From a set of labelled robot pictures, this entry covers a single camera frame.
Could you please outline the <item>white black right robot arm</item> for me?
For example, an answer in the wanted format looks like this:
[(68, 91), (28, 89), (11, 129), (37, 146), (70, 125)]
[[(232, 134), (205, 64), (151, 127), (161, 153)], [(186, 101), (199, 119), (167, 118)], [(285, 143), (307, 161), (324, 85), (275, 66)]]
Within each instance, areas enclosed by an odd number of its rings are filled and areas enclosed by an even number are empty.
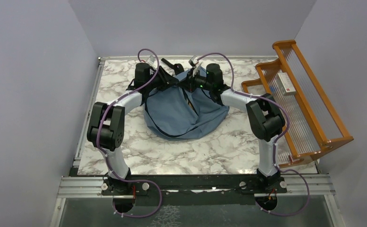
[(261, 192), (272, 189), (280, 179), (276, 143), (286, 123), (272, 95), (254, 96), (232, 90), (225, 84), (222, 70), (215, 63), (207, 65), (205, 76), (201, 75), (198, 66), (193, 66), (178, 85), (189, 92), (208, 91), (214, 103), (247, 113), (252, 133), (259, 140), (260, 161), (255, 186)]

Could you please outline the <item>blue student backpack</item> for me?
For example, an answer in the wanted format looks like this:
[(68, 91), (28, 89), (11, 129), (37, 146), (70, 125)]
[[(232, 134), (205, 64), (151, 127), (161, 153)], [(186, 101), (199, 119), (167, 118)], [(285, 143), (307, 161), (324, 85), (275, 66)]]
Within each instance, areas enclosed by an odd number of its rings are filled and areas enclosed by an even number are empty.
[[(179, 81), (187, 71), (174, 76)], [(205, 76), (206, 67), (200, 68)], [(186, 102), (190, 99), (192, 108)], [(166, 140), (196, 140), (213, 132), (226, 118), (229, 107), (214, 103), (208, 91), (190, 93), (177, 85), (164, 91), (152, 91), (143, 104), (147, 127)]]

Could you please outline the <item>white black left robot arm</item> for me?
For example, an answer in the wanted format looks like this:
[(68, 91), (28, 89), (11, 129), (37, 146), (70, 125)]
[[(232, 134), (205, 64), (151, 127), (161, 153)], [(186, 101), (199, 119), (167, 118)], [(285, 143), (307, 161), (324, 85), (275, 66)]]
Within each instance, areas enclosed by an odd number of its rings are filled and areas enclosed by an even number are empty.
[(178, 79), (161, 66), (141, 62), (136, 64), (134, 78), (120, 97), (109, 103), (94, 103), (87, 140), (102, 153), (108, 179), (118, 193), (128, 193), (133, 182), (121, 151), (126, 114), (143, 105), (152, 91), (164, 91), (177, 83)]

